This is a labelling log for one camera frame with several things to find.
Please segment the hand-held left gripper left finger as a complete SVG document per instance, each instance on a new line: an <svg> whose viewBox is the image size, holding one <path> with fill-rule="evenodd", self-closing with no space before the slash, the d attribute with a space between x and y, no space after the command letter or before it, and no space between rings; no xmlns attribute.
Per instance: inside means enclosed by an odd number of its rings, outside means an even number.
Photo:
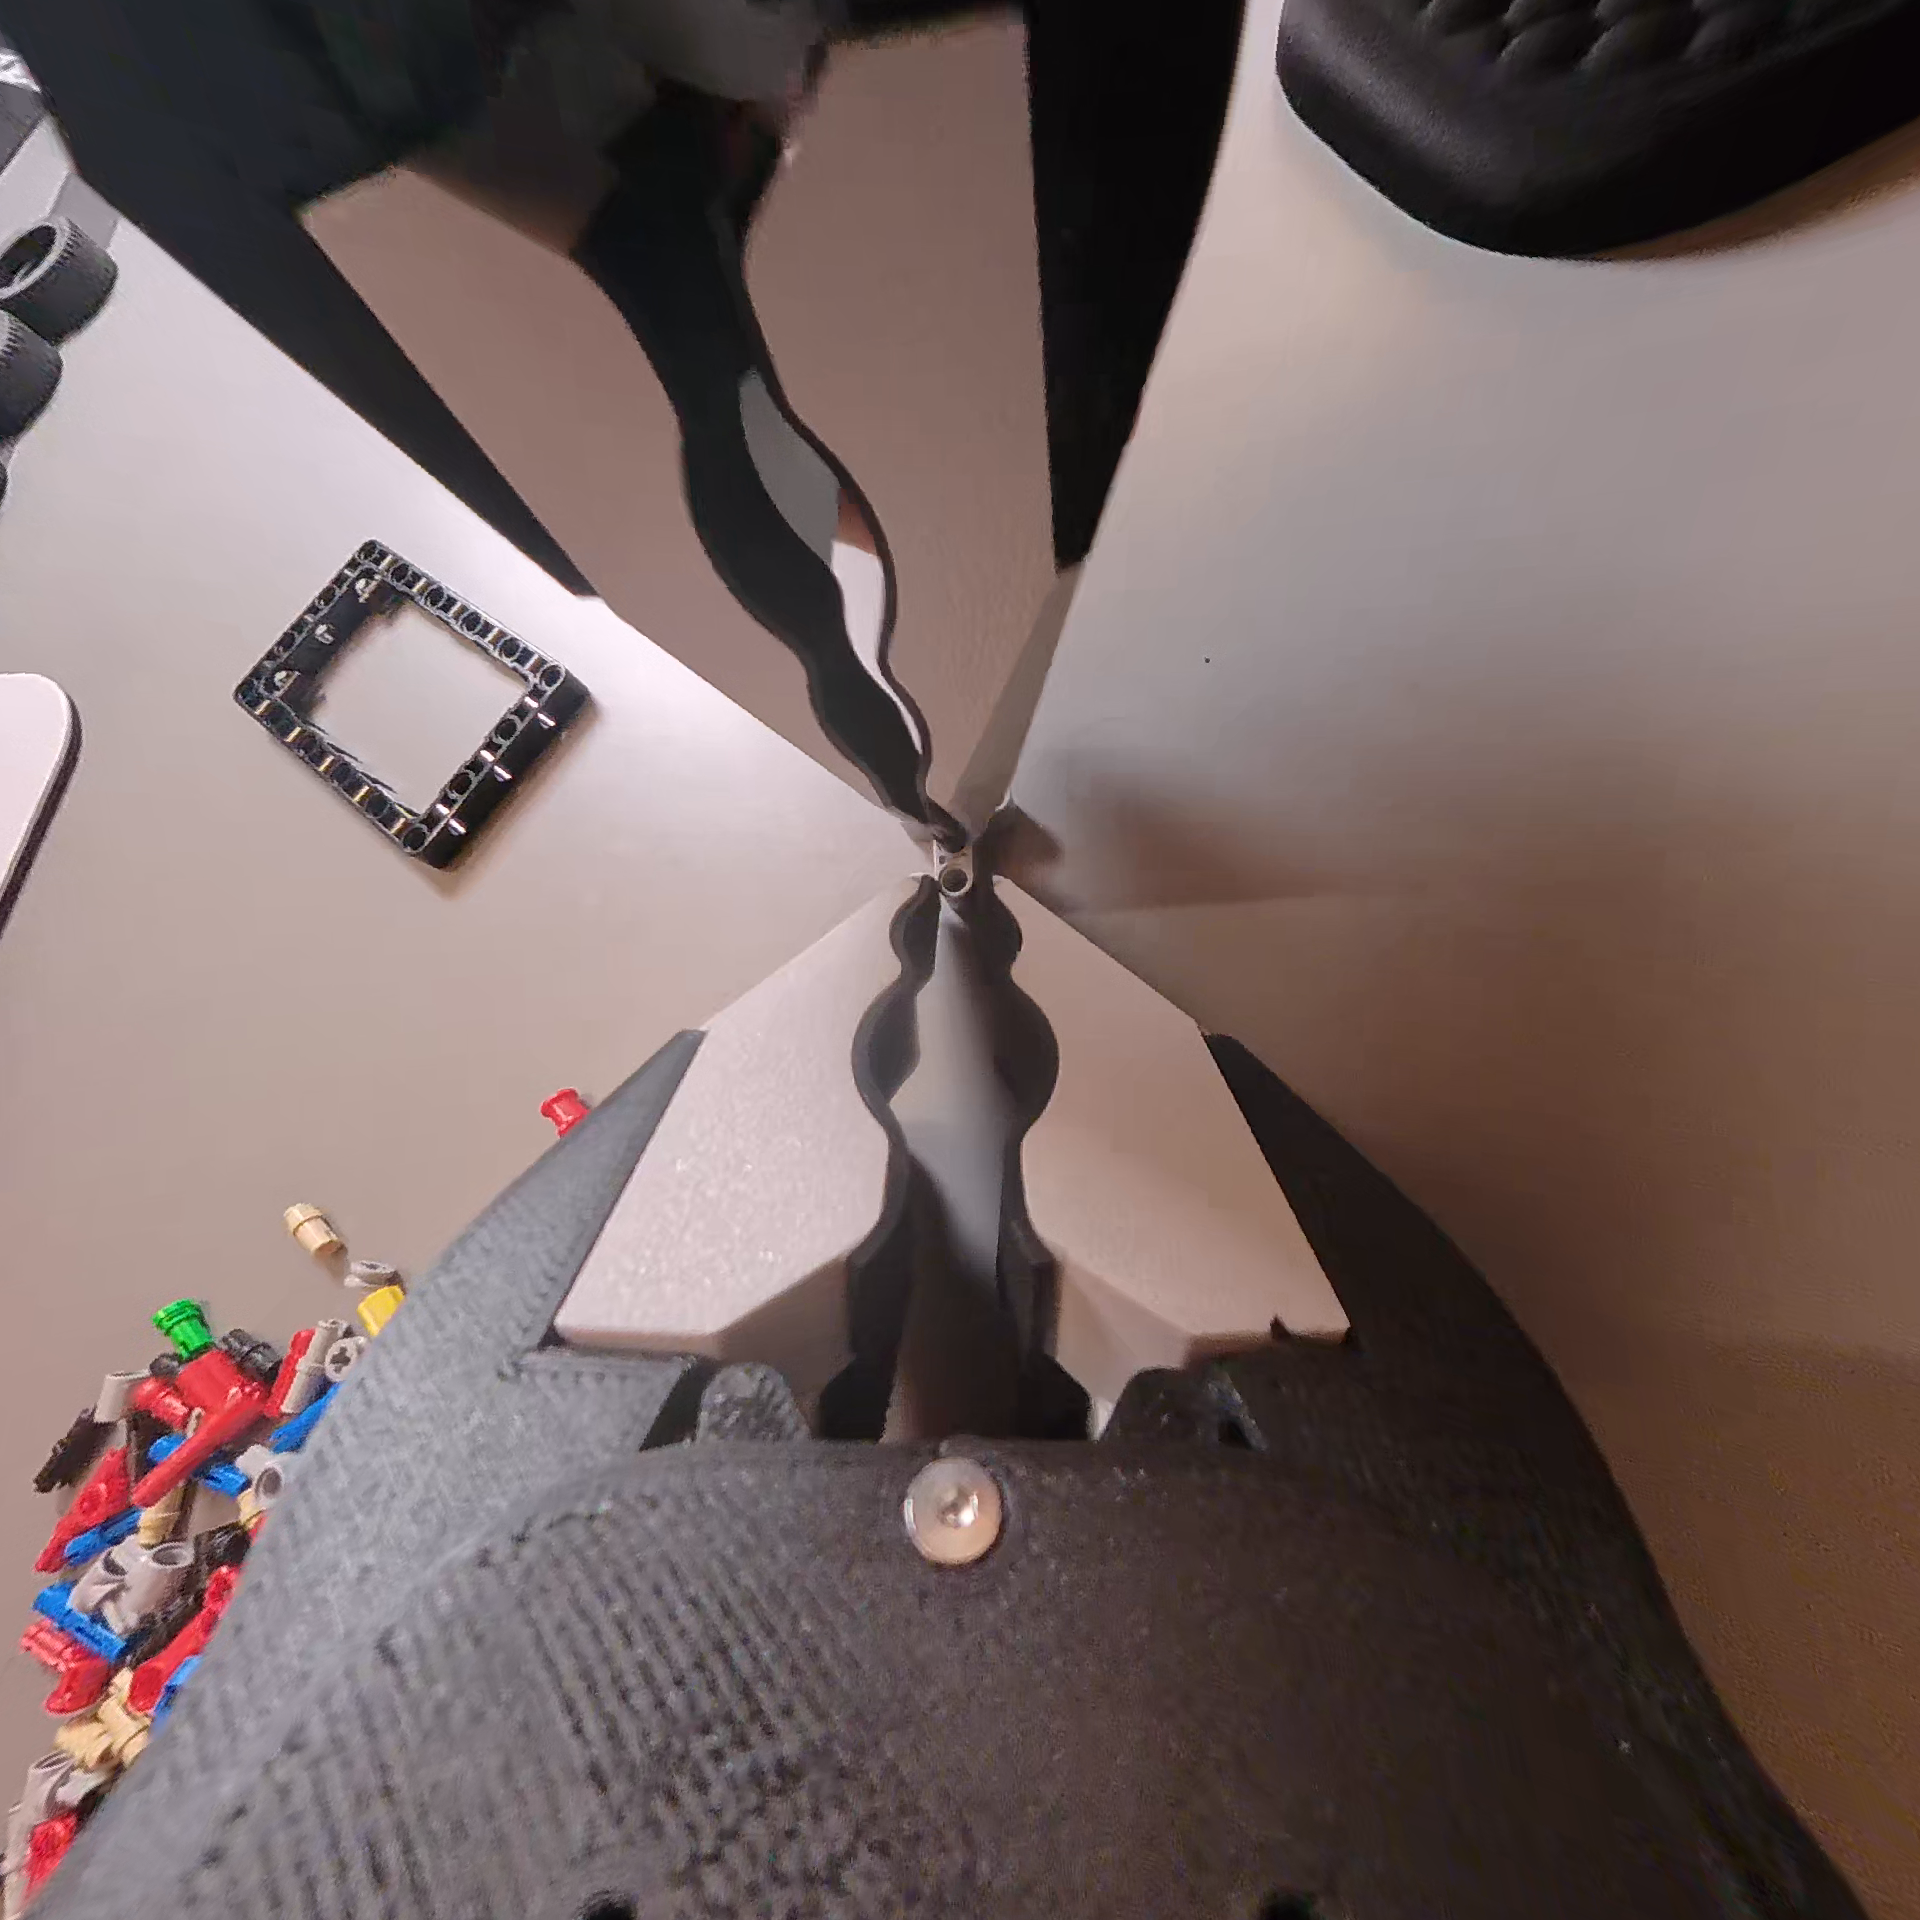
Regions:
<svg viewBox="0 0 1920 1920"><path fill-rule="evenodd" d="M945 905L883 890L700 1030L559 1306L593 1353L763 1365L829 1437L878 1439L948 1209L898 1098Z"/></svg>

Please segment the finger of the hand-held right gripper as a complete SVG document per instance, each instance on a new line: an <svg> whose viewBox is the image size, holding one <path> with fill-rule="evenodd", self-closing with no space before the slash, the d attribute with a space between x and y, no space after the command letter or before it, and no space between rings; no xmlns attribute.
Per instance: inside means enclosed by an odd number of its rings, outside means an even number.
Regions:
<svg viewBox="0 0 1920 1920"><path fill-rule="evenodd" d="M898 575L802 419L753 230L844 3L16 3L97 192L579 595L794 658L928 834Z"/></svg>
<svg viewBox="0 0 1920 1920"><path fill-rule="evenodd" d="M758 219L781 381L891 545L951 804L1131 443L1245 3L854 3Z"/></svg>

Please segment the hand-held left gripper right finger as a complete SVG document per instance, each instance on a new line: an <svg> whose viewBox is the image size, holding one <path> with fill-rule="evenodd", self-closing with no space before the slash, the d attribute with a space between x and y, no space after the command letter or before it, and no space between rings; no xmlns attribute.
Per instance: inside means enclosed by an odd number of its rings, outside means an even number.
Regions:
<svg viewBox="0 0 1920 1920"><path fill-rule="evenodd" d="M1007 878L975 882L969 920L1012 1099L999 1288L1021 1417L1094 1436L1141 1376L1342 1342L1351 1313L1202 1025Z"/></svg>

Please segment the black lego tire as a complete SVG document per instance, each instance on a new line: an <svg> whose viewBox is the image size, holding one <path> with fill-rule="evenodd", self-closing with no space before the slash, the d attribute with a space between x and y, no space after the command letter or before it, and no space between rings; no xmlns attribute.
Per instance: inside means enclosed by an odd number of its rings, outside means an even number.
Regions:
<svg viewBox="0 0 1920 1920"><path fill-rule="evenodd" d="M49 212L2 250L2 312L63 346L93 323L113 297L118 263L72 218Z"/></svg>
<svg viewBox="0 0 1920 1920"><path fill-rule="evenodd" d="M0 435L21 440L52 403L64 373L60 348L16 314L2 312Z"/></svg>

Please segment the pile of colourful lego pieces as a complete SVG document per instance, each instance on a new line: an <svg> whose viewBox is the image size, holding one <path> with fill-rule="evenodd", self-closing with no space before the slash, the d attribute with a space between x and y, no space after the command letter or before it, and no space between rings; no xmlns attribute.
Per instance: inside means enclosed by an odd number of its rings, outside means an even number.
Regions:
<svg viewBox="0 0 1920 1920"><path fill-rule="evenodd" d="M285 1339L163 1303L160 1348L111 1372L34 1475L63 1507L19 1650L51 1680L52 1744L4 1814L4 1916L34 1909L203 1668L293 1466L404 1306L384 1262L347 1267L347 1315Z"/></svg>

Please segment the white rounded board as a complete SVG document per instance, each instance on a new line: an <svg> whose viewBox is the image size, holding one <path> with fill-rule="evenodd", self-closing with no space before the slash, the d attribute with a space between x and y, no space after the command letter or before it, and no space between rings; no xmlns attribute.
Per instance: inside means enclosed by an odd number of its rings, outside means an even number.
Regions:
<svg viewBox="0 0 1920 1920"><path fill-rule="evenodd" d="M9 928L36 855L82 754L82 721L69 692L40 674L2 674L2 928Z"/></svg>

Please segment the black lego frame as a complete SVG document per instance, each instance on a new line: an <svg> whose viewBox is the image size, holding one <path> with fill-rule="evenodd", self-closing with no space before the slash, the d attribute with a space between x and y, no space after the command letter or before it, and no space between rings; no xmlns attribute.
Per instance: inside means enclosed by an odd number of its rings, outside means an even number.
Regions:
<svg viewBox="0 0 1920 1920"><path fill-rule="evenodd" d="M412 802L324 724L324 698L353 647L416 614L513 682L511 701L431 795ZM364 540L234 686L234 703L349 804L387 843L454 872L502 809L584 721L593 694L562 660L381 540Z"/></svg>

